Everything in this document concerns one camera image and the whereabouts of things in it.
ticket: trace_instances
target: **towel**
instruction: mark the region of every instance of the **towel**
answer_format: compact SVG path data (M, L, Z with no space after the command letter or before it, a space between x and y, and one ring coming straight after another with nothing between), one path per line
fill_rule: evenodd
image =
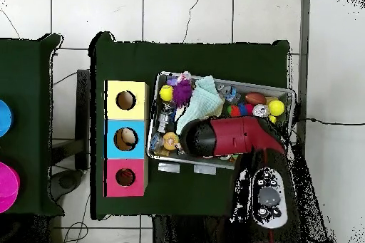
M190 104L178 120L176 134L181 134L184 126L192 120L204 118L223 104L212 76L206 76L195 81Z

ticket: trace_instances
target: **dark green table surface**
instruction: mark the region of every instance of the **dark green table surface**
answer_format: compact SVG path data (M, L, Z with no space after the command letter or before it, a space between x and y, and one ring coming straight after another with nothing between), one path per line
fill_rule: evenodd
M193 172L180 164L180 174L158 171L158 160L149 159L149 183L143 197L103 197L103 82L144 81L153 99L155 77L161 71L189 71L230 81L287 87L289 43L270 44L162 44L121 43L109 33L98 34L90 52L96 57L96 215L105 214L226 214L232 170L216 175Z
M21 181L7 213L63 214L48 196L50 61L60 42L56 34L37 41L0 39L0 99L14 114L12 128L0 138L0 161L13 167Z

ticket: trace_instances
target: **pink bowl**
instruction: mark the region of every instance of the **pink bowl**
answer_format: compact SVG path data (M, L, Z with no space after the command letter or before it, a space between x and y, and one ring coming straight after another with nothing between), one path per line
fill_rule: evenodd
M0 213L8 210L18 196L20 178L18 173L0 162Z

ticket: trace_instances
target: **blue bowl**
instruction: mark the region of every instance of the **blue bowl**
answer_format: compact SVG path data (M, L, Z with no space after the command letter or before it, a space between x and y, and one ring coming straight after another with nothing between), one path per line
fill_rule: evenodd
M0 100L0 137L3 137L9 131L12 120L10 108Z

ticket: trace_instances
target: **blue box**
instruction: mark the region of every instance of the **blue box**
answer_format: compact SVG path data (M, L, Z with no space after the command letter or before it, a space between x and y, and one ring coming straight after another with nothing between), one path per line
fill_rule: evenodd
M106 133L107 158L145 158L145 121L144 120L108 120ZM132 150L121 151L114 144L114 135L121 128L130 128L138 136L138 141Z

